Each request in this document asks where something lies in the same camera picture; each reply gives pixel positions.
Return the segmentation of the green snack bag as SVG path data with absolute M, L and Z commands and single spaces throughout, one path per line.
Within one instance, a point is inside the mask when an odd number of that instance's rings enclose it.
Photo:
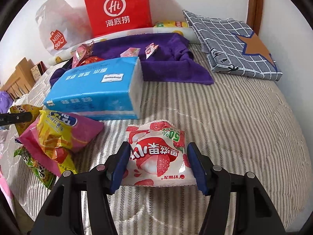
M 52 189 L 56 176 L 35 160 L 28 150 L 22 145 L 14 151 L 13 156 L 21 156 L 24 163 L 31 169 L 39 181 L 47 188 Z

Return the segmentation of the pink yellow chip bag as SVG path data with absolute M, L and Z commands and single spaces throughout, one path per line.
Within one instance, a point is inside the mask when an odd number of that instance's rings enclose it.
M 72 154 L 80 152 L 103 127 L 104 123 L 91 118 L 45 109 L 18 140 L 36 161 L 60 177 L 66 171 L 77 173 Z

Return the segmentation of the pink silver-striped snack packet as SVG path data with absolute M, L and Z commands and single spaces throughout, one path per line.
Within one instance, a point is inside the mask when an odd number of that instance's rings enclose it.
M 94 42 L 91 41 L 90 43 L 84 43 L 77 47 L 73 53 L 72 68 L 80 66 L 85 59 L 92 55 L 93 45 Z

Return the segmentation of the red snack packet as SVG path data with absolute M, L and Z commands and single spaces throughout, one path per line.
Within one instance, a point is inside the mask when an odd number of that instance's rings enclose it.
M 100 57 L 97 57 L 97 56 L 91 56 L 91 57 L 86 58 L 84 61 L 82 61 L 80 63 L 80 66 L 91 64 L 91 63 L 96 63 L 96 62 L 99 62 L 99 61 L 103 61 L 103 58 L 100 58 Z

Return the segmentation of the strawberry white snack packet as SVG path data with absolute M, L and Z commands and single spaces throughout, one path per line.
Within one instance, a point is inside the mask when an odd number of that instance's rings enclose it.
M 166 120 L 128 125 L 132 150 L 121 184 L 176 187 L 196 185 L 187 151 L 185 132 Z

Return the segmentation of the small pink candy packet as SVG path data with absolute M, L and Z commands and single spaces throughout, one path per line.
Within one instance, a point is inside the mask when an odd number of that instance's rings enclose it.
M 120 54 L 120 57 L 138 57 L 140 48 L 133 48 L 130 47 L 127 50 L 125 50 L 123 53 Z

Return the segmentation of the light pink pastry packet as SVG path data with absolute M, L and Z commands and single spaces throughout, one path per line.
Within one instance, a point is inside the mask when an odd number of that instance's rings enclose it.
M 145 48 L 145 56 L 147 60 L 157 51 L 158 47 L 159 45 L 151 43 Z

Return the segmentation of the yellow pyramid snack packet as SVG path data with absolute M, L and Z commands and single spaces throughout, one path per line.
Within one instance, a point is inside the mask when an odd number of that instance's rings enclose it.
M 29 104 L 10 107 L 10 113 L 16 115 L 15 127 L 19 136 L 37 119 L 43 107 Z

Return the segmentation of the brown patterned box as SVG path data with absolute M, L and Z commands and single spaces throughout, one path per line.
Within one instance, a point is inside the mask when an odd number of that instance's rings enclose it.
M 43 61 L 40 61 L 39 63 L 34 65 L 31 68 L 31 74 L 33 76 L 34 81 L 37 82 L 41 78 L 41 76 L 46 72 L 46 70 L 47 67 L 45 66 Z

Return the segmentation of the white Miniso plastic bag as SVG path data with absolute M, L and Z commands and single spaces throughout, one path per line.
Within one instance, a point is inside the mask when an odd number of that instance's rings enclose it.
M 92 38 L 89 23 L 65 0 L 47 0 L 35 20 L 40 40 L 51 55 Z

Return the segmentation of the blue tissue pack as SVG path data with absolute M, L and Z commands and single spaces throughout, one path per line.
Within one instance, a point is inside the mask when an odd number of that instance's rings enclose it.
M 138 119 L 143 73 L 138 57 L 120 57 L 67 70 L 51 87 L 47 109 L 94 120 Z

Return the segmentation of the red Haidilao paper bag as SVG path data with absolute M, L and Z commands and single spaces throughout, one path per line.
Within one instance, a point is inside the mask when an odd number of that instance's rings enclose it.
M 94 37 L 152 27 L 149 0 L 84 0 Z

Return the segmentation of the grey checked folded cloth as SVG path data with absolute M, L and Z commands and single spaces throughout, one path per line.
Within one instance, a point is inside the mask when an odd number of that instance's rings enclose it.
M 206 53 L 212 72 L 279 81 L 283 73 L 259 36 L 243 21 L 183 15 Z

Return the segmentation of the purple towel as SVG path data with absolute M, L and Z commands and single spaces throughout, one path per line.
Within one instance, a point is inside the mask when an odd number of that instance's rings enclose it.
M 147 60 L 145 48 L 151 43 L 159 47 Z M 92 56 L 109 60 L 130 47 L 140 48 L 144 81 L 213 84 L 208 70 L 194 61 L 188 45 L 189 41 L 177 33 L 136 34 L 95 43 Z

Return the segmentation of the brown wooden door frame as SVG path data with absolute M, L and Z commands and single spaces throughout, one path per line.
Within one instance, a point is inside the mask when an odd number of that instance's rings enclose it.
M 248 12 L 246 23 L 259 35 L 262 15 L 263 15 L 264 0 L 248 0 Z

